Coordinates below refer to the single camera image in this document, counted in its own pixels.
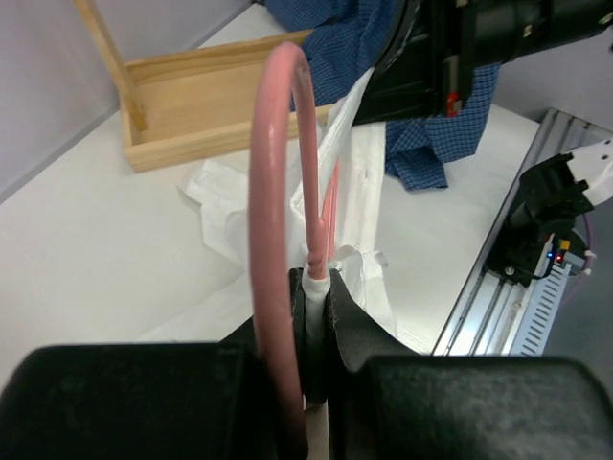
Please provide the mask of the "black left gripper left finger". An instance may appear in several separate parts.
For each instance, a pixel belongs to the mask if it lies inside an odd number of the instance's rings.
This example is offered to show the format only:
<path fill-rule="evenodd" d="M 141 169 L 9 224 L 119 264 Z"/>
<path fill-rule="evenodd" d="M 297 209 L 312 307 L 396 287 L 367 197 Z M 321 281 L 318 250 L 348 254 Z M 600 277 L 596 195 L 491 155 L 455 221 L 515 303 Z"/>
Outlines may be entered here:
<path fill-rule="evenodd" d="M 5 459 L 303 459 L 251 321 L 219 342 L 29 353 L 1 394 Z"/>

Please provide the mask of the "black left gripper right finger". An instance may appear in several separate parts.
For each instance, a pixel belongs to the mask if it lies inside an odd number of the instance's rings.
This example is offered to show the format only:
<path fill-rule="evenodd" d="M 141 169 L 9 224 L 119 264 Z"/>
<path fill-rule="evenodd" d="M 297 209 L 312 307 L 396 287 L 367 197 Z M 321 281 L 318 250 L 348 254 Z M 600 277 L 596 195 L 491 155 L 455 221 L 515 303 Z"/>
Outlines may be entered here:
<path fill-rule="evenodd" d="M 327 388 L 334 459 L 608 459 L 612 404 L 559 357 L 422 356 L 330 274 Z"/>

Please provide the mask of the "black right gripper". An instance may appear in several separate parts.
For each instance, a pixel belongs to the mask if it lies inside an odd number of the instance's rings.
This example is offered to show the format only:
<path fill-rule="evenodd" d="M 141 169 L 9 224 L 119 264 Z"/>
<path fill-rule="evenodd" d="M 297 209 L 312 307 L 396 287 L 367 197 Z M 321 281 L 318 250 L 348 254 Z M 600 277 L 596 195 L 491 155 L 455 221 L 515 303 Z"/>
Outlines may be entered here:
<path fill-rule="evenodd" d="M 471 1 L 400 1 L 353 123 L 454 117 L 470 95 Z"/>

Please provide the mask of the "white shirt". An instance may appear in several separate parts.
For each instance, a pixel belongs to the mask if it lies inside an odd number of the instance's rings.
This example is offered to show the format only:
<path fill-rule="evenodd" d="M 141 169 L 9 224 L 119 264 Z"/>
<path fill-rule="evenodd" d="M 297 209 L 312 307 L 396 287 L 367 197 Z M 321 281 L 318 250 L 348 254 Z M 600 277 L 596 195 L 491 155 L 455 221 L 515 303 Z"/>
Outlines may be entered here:
<path fill-rule="evenodd" d="M 336 189 L 334 242 L 329 267 L 337 268 L 352 300 L 403 345 L 409 336 L 389 290 L 391 250 L 377 241 L 384 178 L 381 124 L 353 126 L 372 74 L 358 78 L 317 127 L 319 190 Z M 207 160 L 180 186 L 199 207 L 204 245 L 245 270 L 247 172 Z M 252 315 L 250 277 L 241 273 L 225 287 L 177 317 L 140 336 L 142 342 L 217 341 Z"/>

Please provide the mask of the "pink wire hanger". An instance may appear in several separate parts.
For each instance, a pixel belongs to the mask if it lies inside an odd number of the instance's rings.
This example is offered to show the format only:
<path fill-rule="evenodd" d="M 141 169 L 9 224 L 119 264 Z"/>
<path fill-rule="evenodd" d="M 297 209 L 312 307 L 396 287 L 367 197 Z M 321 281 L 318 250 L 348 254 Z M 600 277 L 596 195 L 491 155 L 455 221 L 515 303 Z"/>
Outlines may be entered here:
<path fill-rule="evenodd" d="M 316 112 L 307 58 L 284 42 L 268 56 L 251 128 L 248 255 L 253 324 L 260 358 L 276 395 L 281 424 L 278 455 L 308 453 L 303 392 L 295 352 L 285 246 L 286 143 L 289 109 L 296 109 L 306 217 L 308 278 L 327 277 L 328 228 L 320 215 Z"/>

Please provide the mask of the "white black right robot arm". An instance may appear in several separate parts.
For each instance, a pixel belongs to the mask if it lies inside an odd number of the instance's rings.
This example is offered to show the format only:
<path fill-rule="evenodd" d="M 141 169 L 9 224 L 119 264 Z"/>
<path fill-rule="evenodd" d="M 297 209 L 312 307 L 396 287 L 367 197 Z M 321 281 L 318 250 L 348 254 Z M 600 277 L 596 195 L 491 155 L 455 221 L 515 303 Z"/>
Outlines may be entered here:
<path fill-rule="evenodd" d="M 599 35 L 611 22 L 607 0 L 403 1 L 354 121 L 455 117 L 475 69 Z"/>

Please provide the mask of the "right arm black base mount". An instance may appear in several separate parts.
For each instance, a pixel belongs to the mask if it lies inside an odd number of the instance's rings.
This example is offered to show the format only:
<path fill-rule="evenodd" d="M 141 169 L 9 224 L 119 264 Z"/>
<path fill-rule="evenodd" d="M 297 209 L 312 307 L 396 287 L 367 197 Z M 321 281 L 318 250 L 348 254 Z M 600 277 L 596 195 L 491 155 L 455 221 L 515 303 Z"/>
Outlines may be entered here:
<path fill-rule="evenodd" d="M 588 185 L 574 178 L 571 152 L 534 165 L 519 177 L 511 209 L 486 260 L 486 269 L 528 287 L 547 278 L 561 262 L 576 218 L 594 209 Z"/>

